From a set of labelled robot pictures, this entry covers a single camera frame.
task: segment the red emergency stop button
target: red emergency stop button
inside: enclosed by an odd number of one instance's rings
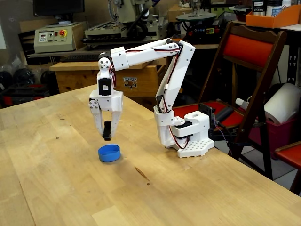
[[[67,31],[66,30],[60,30],[59,34],[60,34],[61,37],[65,37],[66,34],[67,34]]]

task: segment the robotic arm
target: robotic arm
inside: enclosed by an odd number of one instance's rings
[[[123,107],[123,93],[113,89],[116,84],[114,70],[174,56],[157,91],[157,105],[154,106],[160,142],[167,148],[178,150],[180,158],[204,155],[214,147],[214,141],[208,138],[208,115],[195,111],[182,119],[175,117],[172,110],[194,51],[195,47],[189,43],[164,39],[128,50],[124,47],[112,49],[112,63],[109,58],[101,58],[98,62],[97,90],[92,91],[89,106],[103,138],[110,140],[114,135]],[[104,129],[102,111],[112,112],[112,121],[105,121]]]

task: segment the paper towel roll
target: paper towel roll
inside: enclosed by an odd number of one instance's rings
[[[299,111],[301,90],[293,84],[284,84],[264,105],[266,118],[279,125],[293,118]]]

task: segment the blue plastic lid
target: blue plastic lid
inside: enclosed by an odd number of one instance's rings
[[[99,160],[103,162],[116,161],[121,157],[118,145],[104,145],[98,149]]]

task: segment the floor tile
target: floor tile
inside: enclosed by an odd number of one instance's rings
[[[215,141],[215,147],[216,147],[217,149],[221,150],[222,152],[226,153],[226,154],[228,154],[228,152],[229,152],[229,148],[228,148],[228,146],[227,146],[227,143],[226,143],[226,141],[224,141],[224,140]],[[244,148],[243,148],[243,151],[242,151],[241,153],[242,153],[242,154],[245,154],[245,153],[247,153],[247,152],[249,152],[249,151],[251,151],[251,150],[254,150],[254,148],[251,147],[251,146],[249,146],[249,147],[244,147]]]
[[[276,180],[274,180],[274,182],[289,190],[292,185],[293,179],[296,176],[296,173],[297,170],[294,169],[293,171],[283,175],[282,177],[277,178]]]
[[[244,156],[247,157],[253,163],[255,163],[258,167],[264,170],[263,156],[261,152],[254,149],[250,152],[245,153]],[[287,174],[288,172],[294,170],[294,167],[286,164],[281,160],[271,159],[271,164],[272,164],[273,179],[277,179],[283,176],[284,174]]]

